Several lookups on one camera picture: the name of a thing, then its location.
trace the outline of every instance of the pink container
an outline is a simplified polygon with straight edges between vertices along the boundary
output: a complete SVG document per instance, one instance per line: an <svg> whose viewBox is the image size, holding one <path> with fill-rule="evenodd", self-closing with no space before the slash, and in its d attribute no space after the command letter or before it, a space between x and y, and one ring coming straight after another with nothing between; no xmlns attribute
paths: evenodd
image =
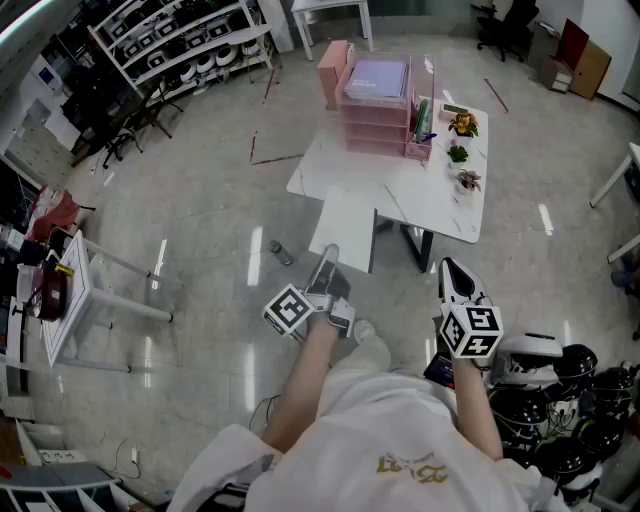
<svg viewBox="0 0 640 512"><path fill-rule="evenodd" d="M403 101L357 100L349 98L344 88L359 60L403 60L408 66L407 87ZM419 80L416 88L414 71ZM391 156L406 156L426 160L431 154L431 142L412 141L417 107L421 96L433 98L434 82L431 61L424 55L347 51L347 65L336 85L335 102L342 122L345 145L349 151ZM433 101L429 102L429 130L433 122Z"/></svg>

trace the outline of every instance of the black chair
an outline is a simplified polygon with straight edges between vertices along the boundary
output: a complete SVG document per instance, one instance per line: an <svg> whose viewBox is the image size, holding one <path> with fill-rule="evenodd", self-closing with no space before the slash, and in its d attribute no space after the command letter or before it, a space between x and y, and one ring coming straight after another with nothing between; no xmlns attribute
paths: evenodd
<svg viewBox="0 0 640 512"><path fill-rule="evenodd" d="M531 31L527 25L538 12L540 9L536 7L535 0L514 0L504 21L478 18L480 26L489 33L487 40L480 38L482 42L478 43L478 50L482 50L483 46L494 46L500 50L502 62L506 60L505 52L513 53L520 62L524 62L522 55L516 52L513 46L526 46L531 41Z"/></svg>

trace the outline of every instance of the white wall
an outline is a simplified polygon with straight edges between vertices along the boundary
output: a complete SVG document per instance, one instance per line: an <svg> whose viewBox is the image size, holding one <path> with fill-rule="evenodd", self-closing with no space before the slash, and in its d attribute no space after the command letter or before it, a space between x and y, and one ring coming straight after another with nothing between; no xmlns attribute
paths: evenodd
<svg viewBox="0 0 640 512"><path fill-rule="evenodd" d="M629 0L584 0L580 28L611 55L611 65L598 92L634 110L640 104L622 94L640 43L640 16Z"/></svg>
<svg viewBox="0 0 640 512"><path fill-rule="evenodd" d="M536 19L546 21L562 34L567 18L576 25L580 25L584 2L585 0L537 0L536 6L540 9L540 13Z"/></svg>

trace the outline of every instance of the pink storage box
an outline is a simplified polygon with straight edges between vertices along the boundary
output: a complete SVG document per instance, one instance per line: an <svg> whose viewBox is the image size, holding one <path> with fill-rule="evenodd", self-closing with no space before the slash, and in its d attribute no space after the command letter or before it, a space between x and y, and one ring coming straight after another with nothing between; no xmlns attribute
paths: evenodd
<svg viewBox="0 0 640 512"><path fill-rule="evenodd" d="M328 110L336 110L336 85L347 65L348 48L346 41L333 41L318 64L318 75L327 99Z"/></svg>

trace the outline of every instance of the glossy floor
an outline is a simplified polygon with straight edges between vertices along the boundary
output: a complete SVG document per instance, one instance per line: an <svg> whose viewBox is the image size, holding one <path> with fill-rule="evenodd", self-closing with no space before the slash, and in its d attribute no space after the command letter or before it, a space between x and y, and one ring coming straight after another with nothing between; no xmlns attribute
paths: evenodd
<svg viewBox="0 0 640 512"><path fill-rule="evenodd" d="M379 37L380 49L428 52L453 101L489 114L489 171L477 244L434 238L434 265L452 256L477 272L502 308L507 330L554 334L592 347L603 365L640 361L631 341L638 306L609 281L606 256L637 234L636 210L618 183L597 209L589 198L638 141L638 121L605 101L550 92L517 60L500 62L475 41ZM321 55L325 45L314 50ZM98 208L85 235L177 285L147 283L112 268L116 290L175 312L172 324L114 313L95 327L84 357L133 365L129 375L55 367L32 373L38 421L64 427L68 444L107 469L142 478L134 488L162 496L225 425L248 424L276 393L299 347L279 338L260 311L285 284L303 284L317 259L306 248L319 201L285 186L304 153L323 100L315 66L297 51L282 58L279 81L252 72L182 98L185 113L163 112L172 140L151 128L144 154L73 173L77 201ZM485 78L507 105L504 108ZM295 256L283 267L266 252L280 240ZM359 316L387 340L395 367L422 371L438 314L435 266L419 274L399 233L376 240L372 275L346 270ZM30 363L44 363L31 327Z"/></svg>

